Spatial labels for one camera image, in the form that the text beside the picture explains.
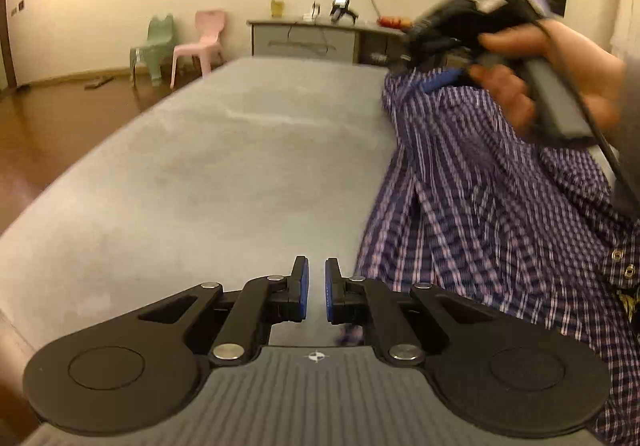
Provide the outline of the right grey knit sleeve forearm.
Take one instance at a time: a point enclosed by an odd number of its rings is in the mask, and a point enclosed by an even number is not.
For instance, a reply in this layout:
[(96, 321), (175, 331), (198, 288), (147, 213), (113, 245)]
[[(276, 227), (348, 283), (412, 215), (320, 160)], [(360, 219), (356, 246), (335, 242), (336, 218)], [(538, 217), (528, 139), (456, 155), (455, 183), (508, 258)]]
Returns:
[(624, 180), (616, 180), (614, 204), (632, 218), (639, 217), (639, 58), (629, 58), (620, 94), (620, 123), (614, 147)]

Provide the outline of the person right hand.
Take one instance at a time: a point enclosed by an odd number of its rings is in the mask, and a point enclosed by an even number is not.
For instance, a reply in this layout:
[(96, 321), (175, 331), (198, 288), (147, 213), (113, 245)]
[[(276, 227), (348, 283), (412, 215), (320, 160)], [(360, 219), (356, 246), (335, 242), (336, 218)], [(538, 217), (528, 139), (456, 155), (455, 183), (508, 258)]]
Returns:
[[(615, 143), (626, 72), (620, 58), (553, 19), (485, 33), (478, 40), (488, 52), (509, 60), (539, 62), (549, 69), (560, 83), (579, 93), (598, 130)], [(491, 94), (518, 137), (532, 142), (539, 120), (539, 100), (534, 97), (538, 86), (526, 83), (521, 73), (503, 64), (472, 65), (469, 75)]]

